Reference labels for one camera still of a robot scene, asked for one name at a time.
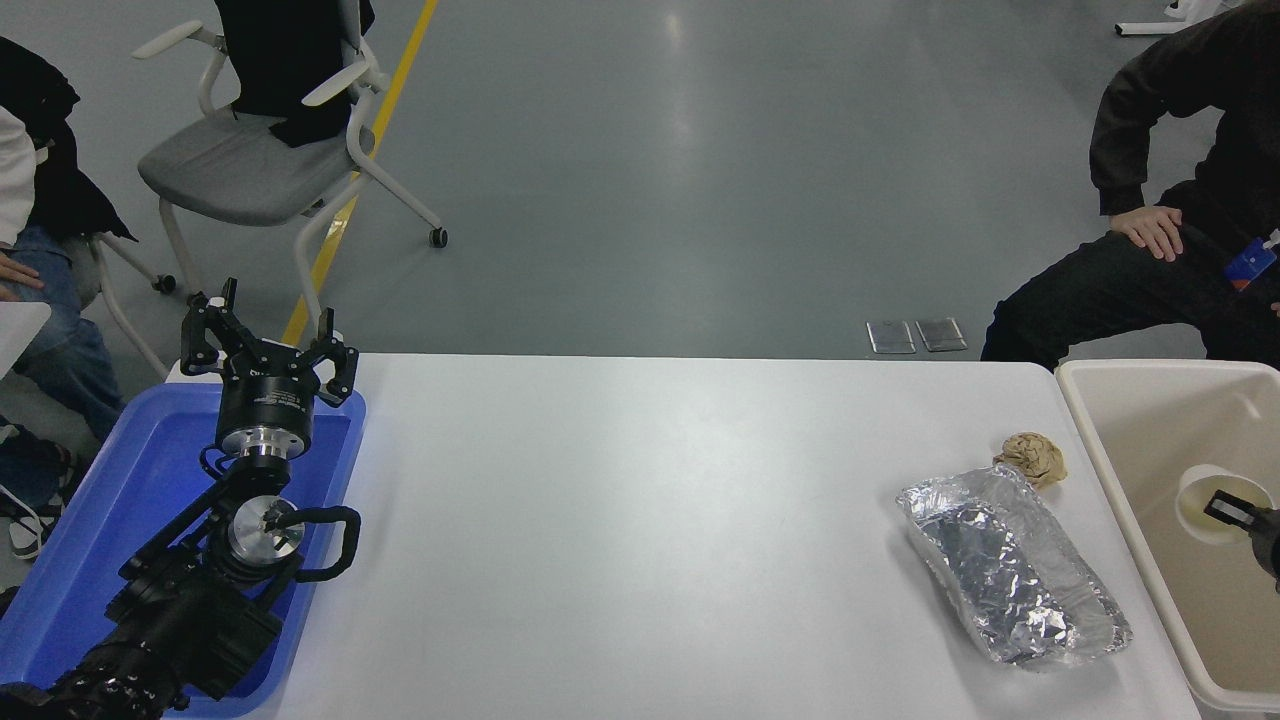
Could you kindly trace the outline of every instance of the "person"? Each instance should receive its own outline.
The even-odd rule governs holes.
[[[79,100],[38,55],[0,37],[0,301],[45,302],[50,319],[14,370],[81,414],[106,439],[124,407],[97,327],[81,316],[83,237],[131,237],[105,195],[79,170],[67,115]],[[0,514],[15,556],[38,555],[78,475],[64,447],[0,418]]]
[[[1151,128],[1221,109],[1194,178],[1148,205]],[[996,305],[983,360],[1050,370],[1079,342],[1187,323],[1216,360],[1280,368],[1280,281],[1225,269],[1280,227],[1280,0],[1252,0],[1160,40],[1107,86],[1089,147],[1110,231]]]

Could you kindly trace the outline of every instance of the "black jacket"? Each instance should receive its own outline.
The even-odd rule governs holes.
[[[58,68],[0,37],[0,105],[27,126],[49,159],[36,167],[36,205],[27,220],[54,237],[111,232],[133,238],[111,201],[76,164],[76,136],[67,117],[79,95]]]
[[[1164,114],[1224,110],[1196,179],[1161,202],[1235,251],[1280,227],[1280,0],[1252,0],[1156,42],[1098,106],[1089,169],[1103,215],[1146,204],[1151,127]]]

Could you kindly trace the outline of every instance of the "yellow floor line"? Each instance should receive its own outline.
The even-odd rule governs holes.
[[[401,91],[404,88],[404,81],[408,78],[408,72],[413,67],[413,60],[417,58],[417,50],[422,45],[422,36],[426,35],[426,26],[431,24],[431,15],[435,13],[435,5],[438,0],[426,0],[422,5],[422,13],[417,17],[417,24],[413,26],[413,32],[410,35],[408,45],[404,46],[404,54],[401,55],[399,63],[396,65],[396,73],[392,76],[390,87],[387,90],[387,96],[383,99],[383,105],[378,110],[378,117],[374,118],[374,150],[369,154],[370,156],[378,155],[378,145],[383,140],[383,133],[387,131],[387,126],[390,124],[392,113],[396,111],[396,102],[399,101]],[[334,215],[333,223],[329,224],[329,232],[324,237],[324,243],[320,246],[320,252],[316,255],[315,263],[311,265],[311,282],[316,286],[316,292],[324,287],[324,281],[329,275],[329,266],[333,265],[333,259],[338,254],[338,246],[342,245],[342,236],[347,232],[347,222],[351,219],[351,213],[356,209],[356,201],[360,196],[351,199],[351,202]],[[337,318],[340,329],[342,315]],[[302,297],[298,297],[298,302],[293,306],[293,316],[289,318],[289,324],[284,328],[284,336],[280,342],[285,345],[298,345],[302,338],[302,331],[307,325],[307,305]]]

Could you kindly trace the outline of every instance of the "white sleeve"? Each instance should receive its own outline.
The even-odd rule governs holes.
[[[0,106],[0,247],[13,247],[36,202],[36,146],[27,126]]]

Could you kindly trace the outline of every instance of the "aluminum foil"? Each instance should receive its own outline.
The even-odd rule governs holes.
[[[911,543],[991,660],[1037,671],[1073,667],[1133,637],[1016,468],[924,480],[897,503],[911,521]]]

